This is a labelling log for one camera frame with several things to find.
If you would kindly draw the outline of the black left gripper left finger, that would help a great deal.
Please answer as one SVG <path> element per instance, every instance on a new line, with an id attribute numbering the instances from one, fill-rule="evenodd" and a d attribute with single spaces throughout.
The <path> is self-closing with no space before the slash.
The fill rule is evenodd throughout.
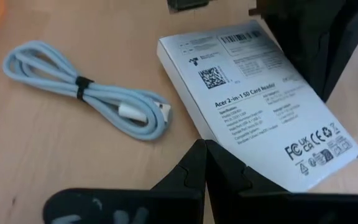
<path id="1" fill-rule="evenodd" d="M 70 188 L 44 204 L 45 224 L 202 224 L 206 143 L 197 140 L 149 190 Z"/>

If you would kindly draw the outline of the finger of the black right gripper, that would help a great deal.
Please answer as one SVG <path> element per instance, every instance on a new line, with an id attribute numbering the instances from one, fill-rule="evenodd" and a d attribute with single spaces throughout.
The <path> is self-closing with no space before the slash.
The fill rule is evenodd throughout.
<path id="1" fill-rule="evenodd" d="M 285 56 L 327 101 L 358 45 L 358 0 L 261 0 Z"/>
<path id="2" fill-rule="evenodd" d="M 212 0 L 167 0 L 170 12 L 182 12 L 205 7 Z"/>

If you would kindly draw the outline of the white green acer box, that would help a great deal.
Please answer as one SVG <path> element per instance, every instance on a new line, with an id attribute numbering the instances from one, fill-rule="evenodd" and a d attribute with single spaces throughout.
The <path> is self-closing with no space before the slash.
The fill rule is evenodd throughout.
<path id="1" fill-rule="evenodd" d="M 157 55 L 200 136 L 291 192 L 358 158 L 358 144 L 256 21 L 162 37 Z"/>

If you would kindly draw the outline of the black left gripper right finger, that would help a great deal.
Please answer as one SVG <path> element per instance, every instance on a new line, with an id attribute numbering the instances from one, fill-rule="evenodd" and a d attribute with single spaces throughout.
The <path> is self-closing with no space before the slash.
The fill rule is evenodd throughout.
<path id="1" fill-rule="evenodd" d="M 358 195 L 291 193 L 218 143 L 206 147 L 216 224 L 358 224 Z"/>

